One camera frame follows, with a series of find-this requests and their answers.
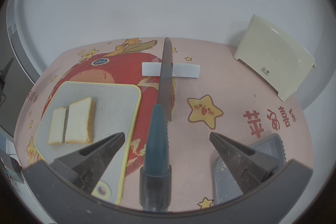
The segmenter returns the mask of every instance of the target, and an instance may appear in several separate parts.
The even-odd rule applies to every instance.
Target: white paper strip
[[[143,76],[160,76],[161,62],[143,62]],[[198,78],[200,65],[189,63],[174,63],[173,76],[178,78]]]

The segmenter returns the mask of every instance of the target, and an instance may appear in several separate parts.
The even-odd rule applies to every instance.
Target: blue object
[[[167,121],[160,104],[153,107],[146,143],[143,171],[151,176],[163,176],[169,170]]]
[[[167,127],[162,106],[154,105],[139,181],[140,204],[146,211],[166,212],[170,205],[171,166]]]

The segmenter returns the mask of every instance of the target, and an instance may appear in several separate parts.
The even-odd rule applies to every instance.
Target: pink table
[[[121,206],[139,205],[139,168],[159,78],[143,77],[142,62],[161,61],[164,38],[132,38],[86,45],[61,54],[43,73],[20,112],[15,149],[23,167],[38,161],[36,131],[50,99],[64,81],[135,84],[142,100],[130,147]],[[215,130],[246,145],[278,133],[287,160],[313,167],[304,113],[295,96],[282,102],[267,82],[236,61],[235,47],[171,38],[173,61],[199,64],[198,79],[175,78],[173,115],[168,124],[172,200],[170,211],[212,205],[212,168],[218,157],[209,141]]]

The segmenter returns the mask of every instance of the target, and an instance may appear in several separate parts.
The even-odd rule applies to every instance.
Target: knife
[[[173,47],[168,37],[165,39],[162,53],[162,63],[159,81],[159,96],[157,103],[162,105],[166,120],[171,121],[171,106],[173,92]]]

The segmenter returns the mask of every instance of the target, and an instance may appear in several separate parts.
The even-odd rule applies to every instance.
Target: cartoon star
[[[216,128],[216,118],[223,116],[223,111],[213,104],[210,95],[205,95],[201,99],[188,98],[191,112],[188,117],[189,122],[203,121],[210,129]]]
[[[142,40],[139,40],[139,38],[133,38],[133,39],[126,39],[125,42],[122,45],[133,45],[135,43],[142,42]]]
[[[99,52],[99,50],[92,49],[89,52],[82,54],[82,58],[79,61],[81,62],[84,59],[90,59],[97,52]]]
[[[54,75],[54,76],[52,77],[52,79],[50,80],[50,83],[52,83],[56,78],[57,78],[57,76]]]
[[[27,146],[27,154],[28,154],[28,165],[32,165],[35,163],[35,156],[36,156],[36,148],[33,143],[33,137],[30,139],[30,143]]]
[[[203,201],[198,202],[197,205],[200,206],[201,209],[204,209],[204,208],[211,207],[212,203],[213,203],[213,200],[209,200],[207,197],[204,197]]]

